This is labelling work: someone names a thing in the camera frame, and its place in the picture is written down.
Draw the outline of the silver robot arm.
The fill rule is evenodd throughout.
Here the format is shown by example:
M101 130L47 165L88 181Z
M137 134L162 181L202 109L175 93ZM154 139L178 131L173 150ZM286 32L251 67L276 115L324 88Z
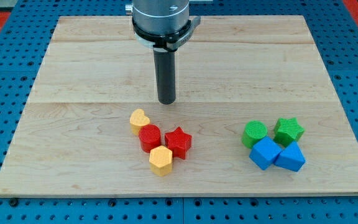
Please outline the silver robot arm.
M192 37L201 18L190 18L189 0L132 0L125 5L136 39L157 52L176 52Z

